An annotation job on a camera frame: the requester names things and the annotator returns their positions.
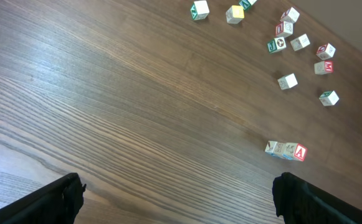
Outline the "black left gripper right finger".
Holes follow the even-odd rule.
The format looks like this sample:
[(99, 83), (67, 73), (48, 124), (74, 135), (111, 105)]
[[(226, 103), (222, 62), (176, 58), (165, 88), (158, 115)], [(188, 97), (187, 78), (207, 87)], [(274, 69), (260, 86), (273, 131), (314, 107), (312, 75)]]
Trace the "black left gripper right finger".
[(362, 210), (289, 172), (274, 179), (272, 195), (285, 224), (362, 223)]

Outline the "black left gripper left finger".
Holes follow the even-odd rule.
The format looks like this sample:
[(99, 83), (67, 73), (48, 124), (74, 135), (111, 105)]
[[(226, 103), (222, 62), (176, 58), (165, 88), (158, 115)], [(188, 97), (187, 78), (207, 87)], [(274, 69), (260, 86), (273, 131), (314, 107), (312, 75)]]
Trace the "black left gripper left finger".
[(0, 224), (73, 224), (86, 185), (69, 173), (0, 209)]

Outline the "red A wooden block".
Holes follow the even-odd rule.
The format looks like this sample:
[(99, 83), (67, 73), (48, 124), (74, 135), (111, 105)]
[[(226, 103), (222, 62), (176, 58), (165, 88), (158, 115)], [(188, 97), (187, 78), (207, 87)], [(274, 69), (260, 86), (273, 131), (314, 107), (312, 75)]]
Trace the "red A wooden block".
[(285, 144), (283, 156), (289, 160), (304, 161), (307, 155), (307, 148), (299, 143), (288, 142)]

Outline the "blue letter wooden block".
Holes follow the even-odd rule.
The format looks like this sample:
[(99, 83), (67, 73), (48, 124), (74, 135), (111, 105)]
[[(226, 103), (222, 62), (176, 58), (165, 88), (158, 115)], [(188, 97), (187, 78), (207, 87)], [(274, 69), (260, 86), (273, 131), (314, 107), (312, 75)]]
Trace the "blue letter wooden block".
[(284, 156), (284, 151), (285, 151), (285, 144), (283, 142), (277, 142), (274, 146), (272, 155), (282, 159), (286, 159), (286, 157)]

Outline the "blue bottom tower block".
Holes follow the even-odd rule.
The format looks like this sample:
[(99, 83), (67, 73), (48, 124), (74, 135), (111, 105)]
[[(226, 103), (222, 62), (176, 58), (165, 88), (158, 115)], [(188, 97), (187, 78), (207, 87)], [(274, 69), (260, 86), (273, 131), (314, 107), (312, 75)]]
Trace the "blue bottom tower block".
[(270, 154), (271, 156), (274, 156), (275, 155), (275, 147), (277, 145), (277, 141), (268, 141), (267, 142), (267, 146), (265, 148), (265, 152), (267, 154)]

